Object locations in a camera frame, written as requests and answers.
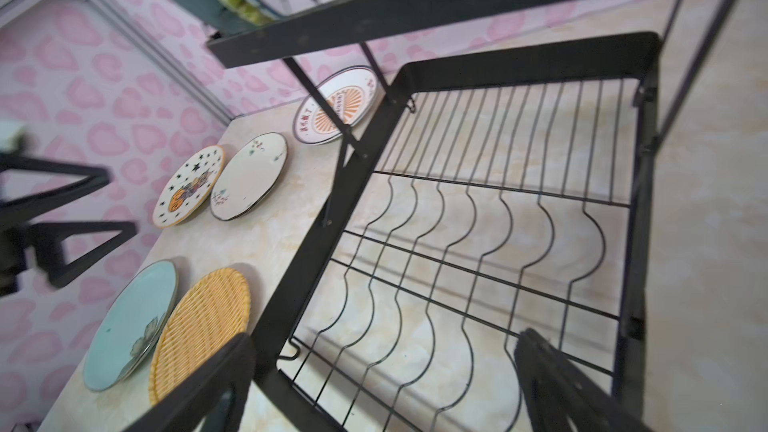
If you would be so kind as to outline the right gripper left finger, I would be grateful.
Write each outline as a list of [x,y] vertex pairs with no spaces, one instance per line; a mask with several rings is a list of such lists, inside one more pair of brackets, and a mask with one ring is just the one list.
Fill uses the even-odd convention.
[[127,429],[237,431],[253,380],[255,359],[250,335],[235,335]]

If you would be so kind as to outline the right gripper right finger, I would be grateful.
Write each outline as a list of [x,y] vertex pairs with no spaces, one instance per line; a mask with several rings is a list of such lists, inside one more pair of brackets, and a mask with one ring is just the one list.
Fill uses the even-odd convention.
[[514,358],[533,431],[648,429],[534,329],[520,334]]

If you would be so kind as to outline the black wire dish rack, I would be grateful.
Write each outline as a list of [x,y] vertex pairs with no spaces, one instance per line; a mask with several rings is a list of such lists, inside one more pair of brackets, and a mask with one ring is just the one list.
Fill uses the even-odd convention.
[[[278,367],[355,431],[523,431],[528,328],[609,388],[628,79],[427,93],[398,125]],[[767,0],[738,0],[655,158],[644,421],[767,427]]]

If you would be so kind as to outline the white plate orange sun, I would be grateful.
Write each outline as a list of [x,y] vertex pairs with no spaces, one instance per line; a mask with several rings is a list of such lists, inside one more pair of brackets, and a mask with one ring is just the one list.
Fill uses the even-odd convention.
[[[378,79],[369,67],[343,69],[317,86],[319,93],[345,125],[355,126],[380,95]],[[293,121],[294,138],[305,145],[320,145],[341,136],[334,122],[312,96],[301,103]]]

